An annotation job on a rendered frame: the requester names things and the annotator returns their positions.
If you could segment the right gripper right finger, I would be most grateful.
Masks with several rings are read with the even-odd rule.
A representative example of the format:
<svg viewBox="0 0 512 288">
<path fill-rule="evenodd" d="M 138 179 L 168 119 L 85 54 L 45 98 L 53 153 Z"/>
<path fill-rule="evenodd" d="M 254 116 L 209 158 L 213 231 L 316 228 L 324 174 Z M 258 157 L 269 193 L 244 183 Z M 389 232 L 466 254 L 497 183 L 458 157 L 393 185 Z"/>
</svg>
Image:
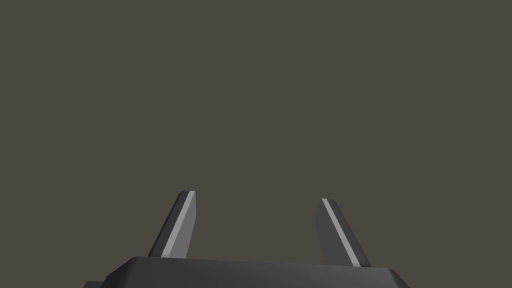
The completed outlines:
<svg viewBox="0 0 512 288">
<path fill-rule="evenodd" d="M 335 200 L 322 198 L 319 201 L 315 228 L 324 264 L 372 266 Z"/>
</svg>

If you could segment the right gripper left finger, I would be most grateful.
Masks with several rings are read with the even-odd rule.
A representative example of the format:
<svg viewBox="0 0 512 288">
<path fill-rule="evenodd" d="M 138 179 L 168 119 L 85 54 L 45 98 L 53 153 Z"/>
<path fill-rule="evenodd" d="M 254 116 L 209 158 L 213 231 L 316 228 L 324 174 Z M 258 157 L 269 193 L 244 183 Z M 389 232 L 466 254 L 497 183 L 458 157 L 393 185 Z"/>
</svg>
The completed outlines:
<svg viewBox="0 0 512 288">
<path fill-rule="evenodd" d="M 181 191 L 168 213 L 148 256 L 186 259 L 197 217 L 196 192 Z"/>
</svg>

